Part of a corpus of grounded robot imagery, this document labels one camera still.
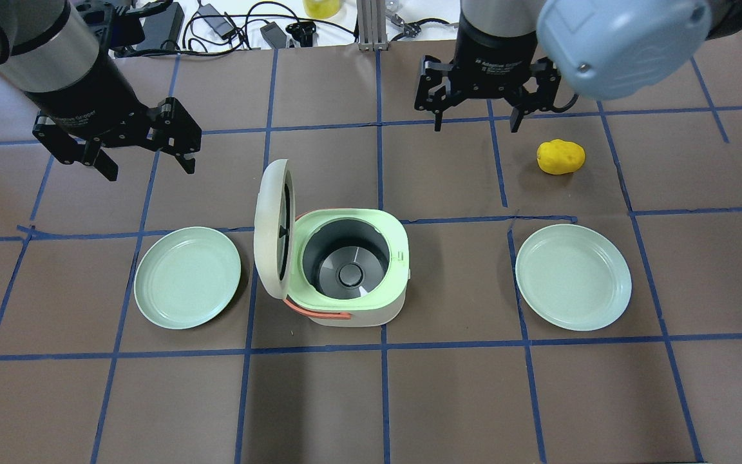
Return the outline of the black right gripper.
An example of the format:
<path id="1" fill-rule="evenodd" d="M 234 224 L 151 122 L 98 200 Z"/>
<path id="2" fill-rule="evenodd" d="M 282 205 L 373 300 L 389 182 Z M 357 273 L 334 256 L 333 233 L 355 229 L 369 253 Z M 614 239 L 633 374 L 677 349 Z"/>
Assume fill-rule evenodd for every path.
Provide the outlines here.
<path id="1" fill-rule="evenodd" d="M 489 32 L 483 24 L 461 17 L 453 59 L 443 63 L 431 55 L 422 58 L 415 110 L 434 114 L 435 132 L 440 132 L 447 109 L 468 99 L 502 98 L 513 108 L 512 134 L 534 111 L 562 112 L 555 105 L 562 76 L 551 59 L 534 61 L 537 47 L 535 30 Z"/>

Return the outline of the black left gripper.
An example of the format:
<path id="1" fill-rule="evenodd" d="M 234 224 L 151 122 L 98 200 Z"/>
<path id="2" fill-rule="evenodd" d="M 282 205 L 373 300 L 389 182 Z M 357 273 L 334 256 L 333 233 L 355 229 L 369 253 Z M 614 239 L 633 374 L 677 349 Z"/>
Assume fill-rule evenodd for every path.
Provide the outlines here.
<path id="1" fill-rule="evenodd" d="M 201 149 L 202 130 L 176 97 L 150 108 L 110 58 L 99 58 L 85 76 L 68 87 L 32 92 L 45 123 L 33 135 L 62 164 L 90 162 L 110 182 L 119 167 L 104 149 L 138 146 L 174 156 L 189 175 Z"/>

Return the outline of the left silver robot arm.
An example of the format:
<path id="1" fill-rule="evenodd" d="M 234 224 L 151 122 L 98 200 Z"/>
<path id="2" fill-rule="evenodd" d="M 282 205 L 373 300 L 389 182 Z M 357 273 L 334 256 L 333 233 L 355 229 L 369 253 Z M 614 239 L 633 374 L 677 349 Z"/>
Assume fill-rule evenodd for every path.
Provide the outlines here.
<path id="1" fill-rule="evenodd" d="M 115 181 L 106 149 L 138 146 L 194 173 L 202 136 L 195 119 L 174 97 L 145 106 L 109 56 L 142 42 L 140 20 L 170 5 L 0 1 L 0 74 L 38 107 L 32 133 L 60 164 L 79 162 Z"/>

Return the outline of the pale green plate near right arm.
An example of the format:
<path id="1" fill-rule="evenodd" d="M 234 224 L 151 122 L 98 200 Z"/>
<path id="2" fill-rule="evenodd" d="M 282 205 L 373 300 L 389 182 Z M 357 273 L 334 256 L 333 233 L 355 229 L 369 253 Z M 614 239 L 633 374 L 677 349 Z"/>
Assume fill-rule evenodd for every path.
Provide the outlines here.
<path id="1" fill-rule="evenodd" d="M 516 279 L 534 313 L 549 324 L 580 332 L 615 323 L 633 293 L 622 252 L 579 224 L 552 224 L 530 235 L 517 253 Z"/>

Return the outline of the pale green plate near left arm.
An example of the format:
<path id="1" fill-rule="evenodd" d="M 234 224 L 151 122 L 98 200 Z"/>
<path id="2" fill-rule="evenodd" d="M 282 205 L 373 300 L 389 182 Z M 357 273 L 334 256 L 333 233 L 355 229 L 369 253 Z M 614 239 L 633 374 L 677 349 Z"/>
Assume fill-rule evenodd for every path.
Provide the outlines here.
<path id="1" fill-rule="evenodd" d="M 230 238 L 211 228 L 182 228 L 144 253 L 133 279 L 133 297 L 152 324 L 191 329 L 229 305 L 241 276 L 240 252 Z"/>

